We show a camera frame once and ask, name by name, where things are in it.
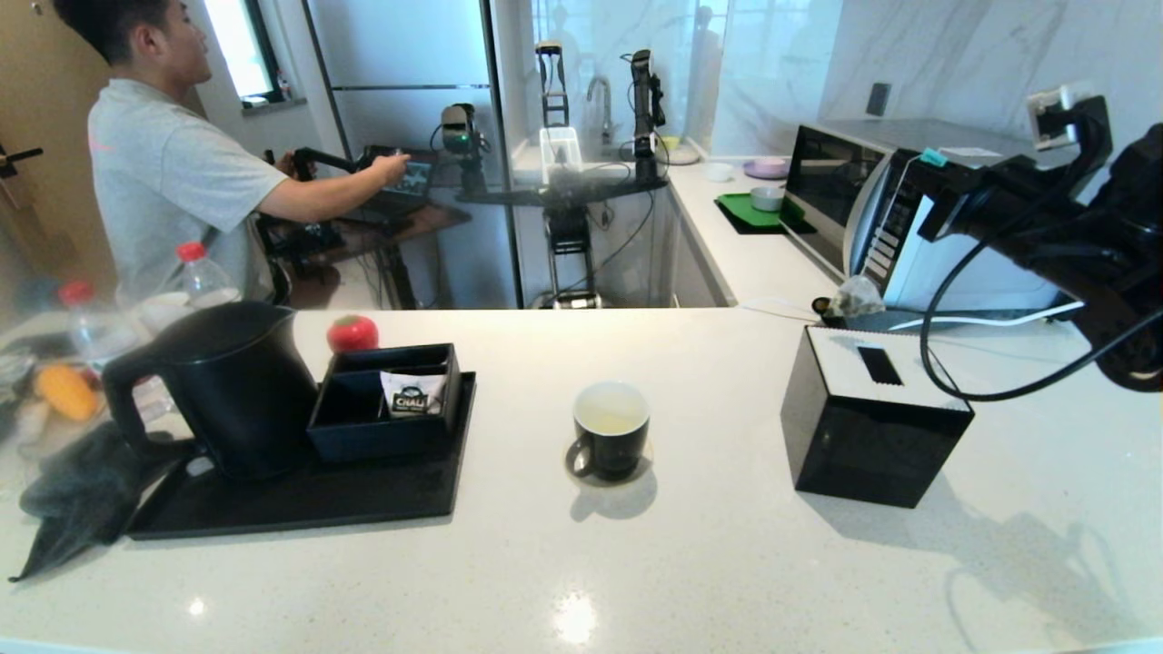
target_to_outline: black cloth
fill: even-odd
[[[172,441],[165,432],[150,434]],[[9,582],[51,570],[93,545],[113,545],[129,526],[142,492],[185,448],[138,456],[114,422],[104,422],[41,462],[41,477],[20,496],[20,509],[41,519],[24,570]]]

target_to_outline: black tissue box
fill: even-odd
[[[916,336],[815,326],[804,329],[780,411],[795,490],[907,509],[972,419],[969,403],[925,374]]]
[[[444,375],[440,414],[391,418],[379,374]],[[451,343],[336,354],[307,436],[328,462],[440,454],[455,435],[461,368]]]

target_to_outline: wall outlet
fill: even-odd
[[[883,116],[885,107],[889,106],[890,91],[892,91],[892,85],[886,81],[873,84],[872,92],[869,93],[869,106],[864,112],[875,116]]]

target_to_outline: yellow object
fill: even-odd
[[[36,375],[36,392],[52,408],[78,422],[97,413],[97,393],[67,365],[48,365]]]

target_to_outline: bottle cap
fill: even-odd
[[[93,285],[88,282],[70,282],[57,291],[65,306],[77,306],[93,299]]]
[[[191,241],[178,246],[178,258],[185,263],[198,261],[206,256],[206,248],[198,241]]]

